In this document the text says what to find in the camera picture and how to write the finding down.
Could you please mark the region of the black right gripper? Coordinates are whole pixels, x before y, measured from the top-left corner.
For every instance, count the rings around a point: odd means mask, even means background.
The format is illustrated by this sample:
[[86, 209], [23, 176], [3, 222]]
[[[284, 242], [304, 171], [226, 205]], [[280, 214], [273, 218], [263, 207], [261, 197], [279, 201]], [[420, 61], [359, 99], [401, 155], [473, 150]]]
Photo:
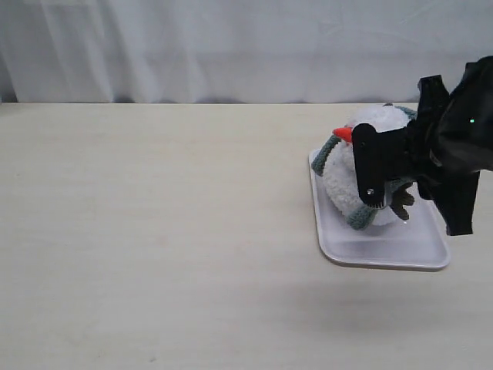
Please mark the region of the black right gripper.
[[[465, 64], [451, 91], [442, 76], [418, 82], [414, 155], [418, 192], [442, 216], [448, 236], [473, 234], [479, 173], [492, 170], [492, 57]], [[362, 123], [352, 130], [357, 188], [373, 209], [390, 204], [399, 183], [412, 183], [406, 127], [378, 132]]]

